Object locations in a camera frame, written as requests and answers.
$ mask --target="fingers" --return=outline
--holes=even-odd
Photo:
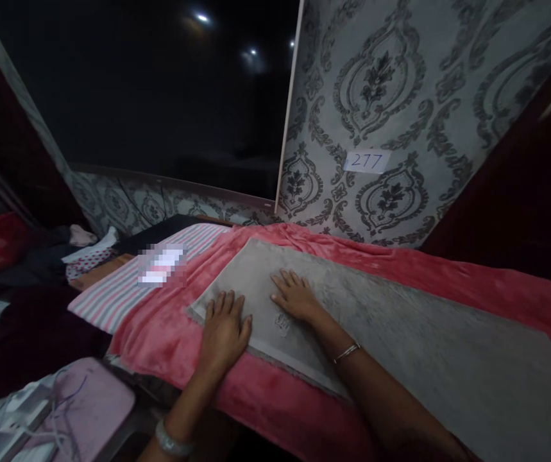
[[[279,308],[283,309],[284,311],[288,311],[288,302],[286,302],[286,300],[284,300],[281,295],[272,294],[271,299],[273,303],[279,306]]]
[[[297,286],[301,286],[303,285],[303,283],[301,282],[301,280],[299,279],[299,276],[296,275],[296,273],[294,271],[290,271],[290,277],[292,278],[292,280],[294,281],[294,284],[297,285]]]
[[[216,302],[215,300],[210,300],[207,304],[207,317],[206,320],[213,318],[213,307],[215,306]]]
[[[217,296],[216,307],[213,310],[213,315],[214,316],[217,316],[218,314],[220,314],[222,312],[222,308],[224,306],[224,297],[225,297],[225,295],[226,295],[226,292],[221,291],[219,293],[219,295]]]
[[[238,320],[241,316],[241,311],[243,310],[243,302],[245,302],[245,297],[241,295],[235,300],[235,303],[232,305],[232,310],[230,311],[230,314]]]
[[[280,273],[282,274],[282,277],[286,281],[286,284],[288,285],[288,287],[292,287],[294,285],[294,281],[290,277],[290,274],[288,274],[288,272],[284,269],[280,269]]]
[[[243,344],[244,348],[248,346],[251,336],[251,315],[247,316],[243,320],[243,326],[241,327],[241,333],[239,334],[239,340]]]
[[[286,283],[283,280],[279,279],[276,275],[271,276],[271,279],[273,280],[277,288],[281,290],[283,294],[285,294],[288,290],[288,286],[286,285]]]
[[[235,301],[235,291],[228,291],[226,298],[224,299],[224,307],[222,308],[222,314],[230,313],[232,304]]]

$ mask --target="silver bracelet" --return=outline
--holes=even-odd
[[[348,356],[350,353],[352,353],[354,350],[358,350],[360,348],[360,345],[358,343],[355,343],[354,345],[352,345],[349,349],[347,349],[346,351],[344,351],[341,355],[337,356],[334,360],[333,360],[333,364],[337,364],[339,361],[341,361],[342,359],[344,359],[346,356]]]
[[[193,444],[181,444],[172,439],[166,429],[164,428],[164,419],[158,422],[158,425],[155,427],[155,438],[160,444],[160,448],[171,456],[186,457],[191,454],[194,450]]]

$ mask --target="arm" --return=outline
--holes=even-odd
[[[271,299],[285,312],[309,324],[329,358],[341,355],[355,343],[320,306],[307,279],[282,270],[272,276],[280,294]],[[374,434],[387,450],[396,450],[411,434],[442,448],[449,456],[467,459],[457,440],[365,349],[354,350],[335,366]]]
[[[205,329],[198,366],[183,393],[164,420],[166,433],[177,443],[190,444],[200,418],[230,368],[241,357],[251,334],[251,316],[240,325],[244,297],[222,292],[207,306]],[[178,462],[184,460],[164,452],[155,437],[138,462]]]

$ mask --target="number label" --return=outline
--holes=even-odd
[[[344,170],[378,174],[384,173],[390,158],[390,151],[351,151],[348,153],[348,157],[346,157]]]

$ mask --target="blurred label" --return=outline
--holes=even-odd
[[[142,287],[162,287],[172,280],[177,286],[185,285],[184,244],[155,246],[139,255],[139,280]]]

